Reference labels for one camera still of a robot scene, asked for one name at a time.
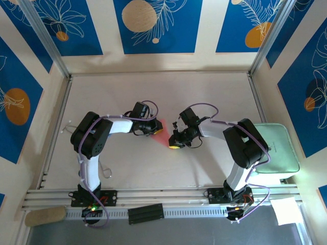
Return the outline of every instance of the white table surface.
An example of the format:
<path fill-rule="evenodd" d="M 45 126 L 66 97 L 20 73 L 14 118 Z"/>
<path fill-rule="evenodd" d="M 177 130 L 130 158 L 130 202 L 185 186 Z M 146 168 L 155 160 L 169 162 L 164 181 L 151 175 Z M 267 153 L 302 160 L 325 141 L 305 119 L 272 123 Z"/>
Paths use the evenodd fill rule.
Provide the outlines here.
<path fill-rule="evenodd" d="M 74 77 L 61 129 L 69 120 L 77 126 L 88 111 L 120 115 L 143 100 L 157 103 L 158 119 L 167 122 L 169 134 L 179 113 L 198 102 L 216 105 L 219 120 L 260 122 L 245 73 L 121 73 Z M 194 107 L 194 111 L 200 117 L 214 113 L 208 106 Z M 67 131 L 58 135 L 46 189 L 77 188 L 79 164 L 70 137 Z M 222 185 L 233 165 L 223 140 L 205 138 L 198 149 L 172 150 L 151 137 L 133 134 L 112 135 L 100 159 L 112 170 L 110 179 L 100 174 L 103 188 Z"/>

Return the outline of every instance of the leaf drawing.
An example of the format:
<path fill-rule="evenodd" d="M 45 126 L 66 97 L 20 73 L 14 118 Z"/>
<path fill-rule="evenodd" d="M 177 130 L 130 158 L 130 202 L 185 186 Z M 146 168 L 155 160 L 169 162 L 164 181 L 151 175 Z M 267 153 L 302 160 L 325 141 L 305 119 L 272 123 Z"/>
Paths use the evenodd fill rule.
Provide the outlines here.
<path fill-rule="evenodd" d="M 146 40 L 149 42 L 154 38 L 160 39 L 165 32 L 169 31 L 169 26 L 174 26 L 173 13 L 180 10 L 186 4 L 187 0 L 183 0 L 178 7 L 177 2 L 180 0 L 150 0 L 149 4 L 154 9 L 157 15 L 157 21 L 153 28 L 146 32 L 134 32 L 132 39 L 135 39 L 134 45 Z"/>
<path fill-rule="evenodd" d="M 291 20 L 294 20 L 295 13 L 305 11 L 310 5 L 311 1 L 312 0 L 297 0 L 288 17 L 290 17 Z"/>
<path fill-rule="evenodd" d="M 274 17 L 280 9 L 284 0 L 276 0 L 274 3 L 270 0 L 267 8 L 262 6 L 261 0 L 241 0 L 239 3 L 243 7 L 243 12 L 252 22 L 252 25 L 257 27 L 261 33 L 263 40 L 267 33 L 268 22 Z"/>
<path fill-rule="evenodd" d="M 327 127 L 327 27 L 320 35 L 312 57 L 312 67 L 315 68 L 314 89 L 306 99 L 305 109 L 318 109 L 318 129 Z"/>
<path fill-rule="evenodd" d="M 6 56 L 0 56 L 0 71 L 5 67 L 6 60 Z M 24 105 L 22 105 L 23 101 L 24 99 L 15 100 L 6 95 L 6 93 L 0 87 L 0 112 L 3 111 L 6 107 L 9 108 L 11 105 L 24 108 Z"/>
<path fill-rule="evenodd" d="M 30 26 L 18 5 L 8 0 L 2 1 L 17 19 Z M 84 37 L 79 24 L 85 22 L 86 15 L 71 10 L 71 0 L 35 0 L 32 4 L 50 35 L 56 36 L 60 41 L 67 41 L 68 33 Z"/>
<path fill-rule="evenodd" d="M 9 0 L 1 0 L 4 5 L 10 10 L 12 15 L 18 19 L 19 21 L 22 21 L 27 26 L 31 26 L 28 20 L 26 19 L 25 15 L 23 14 L 22 10 L 20 9 L 19 5 L 14 4 L 13 2 Z"/>

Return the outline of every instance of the orange circle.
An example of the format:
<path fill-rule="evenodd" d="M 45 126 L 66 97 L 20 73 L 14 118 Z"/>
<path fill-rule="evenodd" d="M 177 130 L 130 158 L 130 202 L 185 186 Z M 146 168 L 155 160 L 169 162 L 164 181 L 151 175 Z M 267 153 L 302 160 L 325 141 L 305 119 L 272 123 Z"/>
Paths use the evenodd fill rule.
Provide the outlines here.
<path fill-rule="evenodd" d="M 158 38 L 153 38 L 153 39 L 152 39 L 152 42 L 153 42 L 154 44 L 157 44 L 157 43 L 159 43 L 159 39 L 158 39 Z"/>
<path fill-rule="evenodd" d="M 260 26 L 252 28 L 245 37 L 245 45 L 250 48 L 260 47 L 269 31 L 270 26 L 270 22 L 265 22 Z"/>
<path fill-rule="evenodd" d="M 130 1 L 122 11 L 123 23 L 132 32 L 146 32 L 157 23 L 155 9 L 144 0 Z"/>
<path fill-rule="evenodd" d="M 67 33 L 65 32 L 57 32 L 56 37 L 62 42 L 66 42 L 69 39 Z"/>
<path fill-rule="evenodd" d="M 306 98 L 305 100 L 305 109 L 309 112 L 315 109 L 315 100 L 311 97 Z"/>
<path fill-rule="evenodd" d="M 20 88 L 10 89 L 5 96 L 6 116 L 15 125 L 24 125 L 30 116 L 31 104 L 28 95 Z"/>

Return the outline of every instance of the gray floor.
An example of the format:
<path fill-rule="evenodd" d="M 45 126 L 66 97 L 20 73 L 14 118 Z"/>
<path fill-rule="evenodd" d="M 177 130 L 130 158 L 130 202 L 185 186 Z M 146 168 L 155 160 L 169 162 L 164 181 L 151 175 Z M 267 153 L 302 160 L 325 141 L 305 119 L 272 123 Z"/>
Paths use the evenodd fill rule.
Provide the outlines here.
<path fill-rule="evenodd" d="M 295 224 L 278 226 L 273 209 L 260 207 L 240 224 L 226 218 L 171 218 L 130 226 L 111 220 L 105 229 L 91 229 L 82 221 L 63 221 L 35 227 L 28 245 L 81 244 L 301 244 Z"/>

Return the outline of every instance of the white wall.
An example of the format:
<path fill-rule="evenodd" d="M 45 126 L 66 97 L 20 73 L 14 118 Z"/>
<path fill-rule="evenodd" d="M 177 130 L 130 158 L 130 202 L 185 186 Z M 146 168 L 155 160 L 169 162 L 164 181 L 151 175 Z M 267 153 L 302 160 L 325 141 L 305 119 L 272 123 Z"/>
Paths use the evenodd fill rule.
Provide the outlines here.
<path fill-rule="evenodd" d="M 318 187 L 327 185 L 327 149 L 305 158 L 277 83 L 326 19 L 326 9 L 326 0 L 315 0 L 272 69 L 267 62 L 264 62 L 253 77 L 268 121 L 285 125 L 291 135 L 301 167 L 294 180 L 301 193 L 318 244 L 325 244 L 327 240 L 325 231 L 327 209 L 318 195 Z"/>
<path fill-rule="evenodd" d="M 113 1 L 87 0 L 104 55 L 63 57 L 63 60 L 73 74 L 163 70 L 247 70 L 256 53 L 216 54 L 229 1 L 203 0 L 194 54 L 124 55 Z"/>
<path fill-rule="evenodd" d="M 13 164 L 0 158 L 0 193 L 6 195 L 0 212 L 0 244 L 10 244 L 12 235 L 19 225 L 21 202 L 42 164 L 40 156 L 44 140 L 64 79 L 55 65 L 50 74 L 47 73 L 2 8 L 0 23 L 6 27 L 0 28 L 1 38 L 43 88 L 18 163 Z"/>

